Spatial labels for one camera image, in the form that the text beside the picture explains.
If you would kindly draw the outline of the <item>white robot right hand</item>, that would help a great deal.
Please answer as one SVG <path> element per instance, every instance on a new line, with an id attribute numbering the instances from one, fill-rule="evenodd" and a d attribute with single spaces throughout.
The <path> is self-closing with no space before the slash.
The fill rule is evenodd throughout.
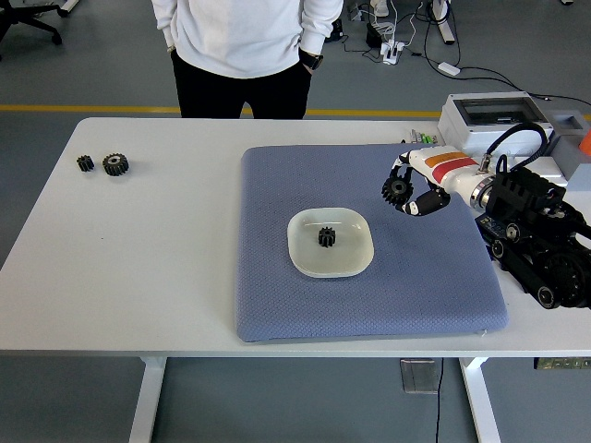
<path id="1" fill-rule="evenodd" d="M 412 173 L 422 175 L 429 191 L 414 198 Z M 392 165 L 381 194 L 394 207 L 408 215 L 425 216 L 447 206 L 451 195 L 459 195 L 469 207 L 476 207 L 491 175 L 481 173 L 479 164 L 452 146 L 410 150 Z"/>

